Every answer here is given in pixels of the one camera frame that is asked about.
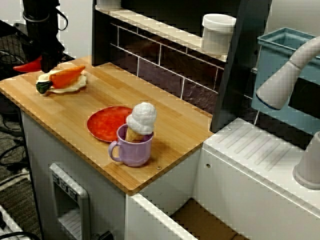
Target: toy ice cream cone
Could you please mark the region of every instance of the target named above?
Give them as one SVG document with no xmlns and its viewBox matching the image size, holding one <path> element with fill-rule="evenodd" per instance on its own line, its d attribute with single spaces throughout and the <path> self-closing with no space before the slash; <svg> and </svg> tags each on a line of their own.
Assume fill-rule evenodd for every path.
<svg viewBox="0 0 320 240">
<path fill-rule="evenodd" d="M 144 135 L 141 135 L 133 131 L 130 127 L 126 130 L 125 140 L 130 143 L 140 143 L 144 139 Z"/>
<path fill-rule="evenodd" d="M 145 135 L 154 130 L 154 123 L 157 118 L 155 107 L 147 102 L 136 105 L 132 114 L 126 118 L 128 125 L 125 140 L 130 143 L 140 143 Z"/>
</svg>

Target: white jar lid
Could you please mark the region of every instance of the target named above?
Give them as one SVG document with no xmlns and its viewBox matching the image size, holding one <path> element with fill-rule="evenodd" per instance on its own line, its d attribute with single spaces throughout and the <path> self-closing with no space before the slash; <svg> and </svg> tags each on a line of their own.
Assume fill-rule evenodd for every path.
<svg viewBox="0 0 320 240">
<path fill-rule="evenodd" d="M 202 26 L 212 31 L 232 33 L 236 18 L 224 14 L 211 13 L 203 16 Z"/>
</svg>

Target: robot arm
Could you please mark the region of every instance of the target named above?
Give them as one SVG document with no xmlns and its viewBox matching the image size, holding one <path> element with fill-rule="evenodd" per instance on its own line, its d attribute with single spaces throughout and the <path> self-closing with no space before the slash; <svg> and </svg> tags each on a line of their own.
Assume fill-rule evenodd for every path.
<svg viewBox="0 0 320 240">
<path fill-rule="evenodd" d="M 68 20 L 56 8 L 59 5 L 59 0 L 23 0 L 29 43 L 41 53 L 41 70 L 45 73 L 57 66 L 65 50 L 57 39 L 58 30 L 61 30 L 58 28 L 58 14 L 66 19 L 66 27 Z"/>
</svg>

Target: mug handle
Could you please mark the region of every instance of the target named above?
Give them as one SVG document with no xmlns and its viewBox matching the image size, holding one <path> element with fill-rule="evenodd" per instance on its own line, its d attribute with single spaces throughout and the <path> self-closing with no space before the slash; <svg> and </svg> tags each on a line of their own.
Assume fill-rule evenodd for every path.
<svg viewBox="0 0 320 240">
<path fill-rule="evenodd" d="M 113 151 L 114 151 L 114 148 L 115 147 L 118 147 L 120 146 L 121 143 L 118 143 L 117 141 L 113 141 L 110 146 L 109 146 L 109 149 L 108 149 L 108 152 L 109 152 L 109 156 L 111 157 L 112 160 L 116 161 L 116 162 L 122 162 L 120 157 L 116 157 L 113 155 Z"/>
</svg>

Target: toy carrot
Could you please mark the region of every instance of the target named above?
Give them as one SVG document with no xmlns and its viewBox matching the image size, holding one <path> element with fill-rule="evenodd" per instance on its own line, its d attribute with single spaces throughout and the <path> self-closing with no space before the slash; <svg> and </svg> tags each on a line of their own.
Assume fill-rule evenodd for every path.
<svg viewBox="0 0 320 240">
<path fill-rule="evenodd" d="M 36 89 L 39 93 L 44 94 L 50 87 L 55 89 L 66 88 L 77 81 L 77 77 L 85 68 L 85 66 L 76 66 L 50 74 L 48 81 L 36 84 Z"/>
<path fill-rule="evenodd" d="M 65 87 L 74 84 L 77 77 L 85 68 L 85 66 L 76 66 L 58 71 L 49 75 L 49 81 L 52 81 L 52 87 L 55 89 L 64 89 Z"/>
</svg>

